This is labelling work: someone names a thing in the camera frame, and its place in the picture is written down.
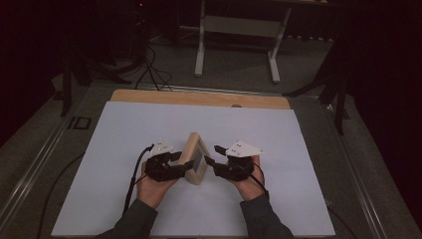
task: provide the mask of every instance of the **robotic hand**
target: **robotic hand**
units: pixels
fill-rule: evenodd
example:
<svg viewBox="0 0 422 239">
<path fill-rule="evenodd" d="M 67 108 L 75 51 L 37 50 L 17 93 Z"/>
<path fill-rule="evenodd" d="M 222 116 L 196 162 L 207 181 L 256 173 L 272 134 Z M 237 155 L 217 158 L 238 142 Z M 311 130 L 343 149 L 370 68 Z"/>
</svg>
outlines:
<svg viewBox="0 0 422 239">
<path fill-rule="evenodd" d="M 251 176 L 255 168 L 251 156 L 263 153 L 261 149 L 243 141 L 235 142 L 230 148 L 215 145 L 214 149 L 216 152 L 227 156 L 227 164 L 217 163 L 209 156 L 205 156 L 205 161 L 214 168 L 216 176 L 232 181 L 242 181 Z"/>
</svg>

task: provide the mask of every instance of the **table leg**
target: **table leg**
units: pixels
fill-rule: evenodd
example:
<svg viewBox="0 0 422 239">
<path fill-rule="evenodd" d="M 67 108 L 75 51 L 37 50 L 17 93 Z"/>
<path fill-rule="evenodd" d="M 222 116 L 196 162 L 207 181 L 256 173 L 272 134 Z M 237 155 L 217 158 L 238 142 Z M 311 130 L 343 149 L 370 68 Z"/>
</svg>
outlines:
<svg viewBox="0 0 422 239">
<path fill-rule="evenodd" d="M 202 76 L 202 68 L 204 66 L 204 35 L 205 35 L 205 0 L 201 1 L 201 19 L 199 21 L 199 47 L 198 54 L 196 56 L 195 76 Z"/>
<path fill-rule="evenodd" d="M 283 22 L 280 24 L 280 30 L 276 37 L 276 45 L 274 46 L 273 51 L 270 51 L 268 53 L 271 75 L 273 78 L 273 83 L 275 84 L 278 84 L 280 82 L 280 74 L 279 74 L 279 68 L 277 67 L 276 57 L 279 51 L 280 44 L 282 43 L 282 40 L 283 40 L 283 36 L 285 34 L 286 26 L 288 25 L 288 20 L 289 20 L 291 12 L 292 12 L 292 8 L 288 8 L 286 10 L 285 17 L 283 19 Z"/>
</svg>

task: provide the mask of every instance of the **white sheet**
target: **white sheet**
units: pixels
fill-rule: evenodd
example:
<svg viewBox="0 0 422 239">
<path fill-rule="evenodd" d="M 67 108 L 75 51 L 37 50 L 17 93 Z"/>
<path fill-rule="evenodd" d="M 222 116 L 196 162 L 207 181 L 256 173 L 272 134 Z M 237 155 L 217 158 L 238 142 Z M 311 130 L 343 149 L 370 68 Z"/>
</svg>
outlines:
<svg viewBox="0 0 422 239">
<path fill-rule="evenodd" d="M 118 102 L 105 106 L 52 235 L 111 229 L 121 216 L 139 154 L 160 138 L 173 151 L 182 150 L 192 131 L 219 162 L 227 159 L 214 151 L 216 144 L 229 147 L 241 139 L 262 148 L 266 186 L 282 222 L 296 236 L 334 235 L 293 111 Z M 170 188 L 151 236 L 246 236 L 241 200 L 236 188 L 208 167 L 201 185 L 181 178 Z"/>
</svg>

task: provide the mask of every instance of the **human hand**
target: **human hand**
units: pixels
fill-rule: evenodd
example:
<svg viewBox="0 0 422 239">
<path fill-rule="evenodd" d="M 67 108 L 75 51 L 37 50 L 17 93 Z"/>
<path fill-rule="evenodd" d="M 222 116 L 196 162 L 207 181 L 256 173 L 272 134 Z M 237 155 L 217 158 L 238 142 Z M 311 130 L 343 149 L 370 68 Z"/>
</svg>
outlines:
<svg viewBox="0 0 422 239">
<path fill-rule="evenodd" d="M 176 183 L 177 179 L 157 182 L 145 174 L 145 162 L 142 164 L 142 179 L 137 183 L 136 198 L 146 205 L 156 209 L 164 198 L 167 190 Z"/>
<path fill-rule="evenodd" d="M 262 171 L 257 168 L 260 166 L 260 156 L 255 155 L 252 156 L 252 162 L 256 165 L 254 165 L 255 169 L 252 172 L 252 175 L 254 175 L 262 184 L 264 184 L 264 175 Z M 239 190 L 240 195 L 245 201 L 252 200 L 258 196 L 261 196 L 264 194 L 263 188 L 254 180 L 252 177 L 248 177 L 245 180 L 242 181 L 232 181 L 236 188 Z"/>
</svg>

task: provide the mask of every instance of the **sleeve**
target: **sleeve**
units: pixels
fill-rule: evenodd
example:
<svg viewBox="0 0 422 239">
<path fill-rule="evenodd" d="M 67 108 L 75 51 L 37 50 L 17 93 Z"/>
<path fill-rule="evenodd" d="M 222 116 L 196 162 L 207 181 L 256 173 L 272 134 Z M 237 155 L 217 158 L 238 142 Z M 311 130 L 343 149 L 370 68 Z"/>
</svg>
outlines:
<svg viewBox="0 0 422 239">
<path fill-rule="evenodd" d="M 135 199 L 124 215 L 115 223 L 113 229 L 95 238 L 146 239 L 149 236 L 157 214 L 158 212 L 155 209 Z"/>
<path fill-rule="evenodd" d="M 250 201 L 240 203 L 251 239 L 291 239 L 291 230 L 273 211 L 268 198 L 263 194 Z"/>
</svg>

